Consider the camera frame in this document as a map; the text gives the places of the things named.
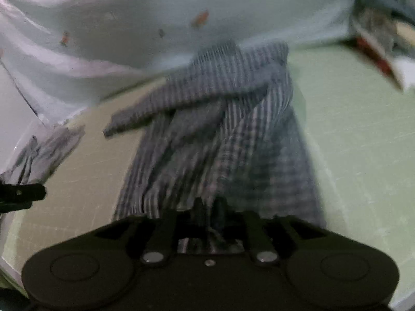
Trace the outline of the blue white plaid shirt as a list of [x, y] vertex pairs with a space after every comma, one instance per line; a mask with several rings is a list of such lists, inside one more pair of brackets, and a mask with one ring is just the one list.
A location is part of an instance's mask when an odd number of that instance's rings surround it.
[[200, 52], [139, 103], [114, 113], [104, 135], [144, 127], [115, 219], [196, 210], [182, 253], [237, 252], [231, 212], [296, 216], [323, 227], [309, 154], [291, 103], [288, 46]]

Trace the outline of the stack of folded clothes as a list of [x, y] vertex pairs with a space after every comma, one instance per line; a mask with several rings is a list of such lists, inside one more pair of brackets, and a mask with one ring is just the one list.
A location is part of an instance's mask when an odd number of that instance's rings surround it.
[[350, 25], [376, 64], [392, 74], [399, 88], [414, 89], [414, 2], [355, 0]]

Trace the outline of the grey crumpled garment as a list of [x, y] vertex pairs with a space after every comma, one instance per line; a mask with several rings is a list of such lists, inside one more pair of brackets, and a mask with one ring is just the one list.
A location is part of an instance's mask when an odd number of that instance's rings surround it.
[[59, 165], [79, 145], [84, 126], [53, 128], [42, 140], [32, 136], [15, 163], [1, 174], [1, 184], [45, 184]]

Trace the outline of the pale printed bed sheet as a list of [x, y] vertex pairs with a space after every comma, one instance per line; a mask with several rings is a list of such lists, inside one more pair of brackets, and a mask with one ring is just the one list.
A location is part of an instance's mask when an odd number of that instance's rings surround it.
[[355, 0], [1, 0], [3, 62], [40, 120], [100, 100], [235, 41], [341, 39]]

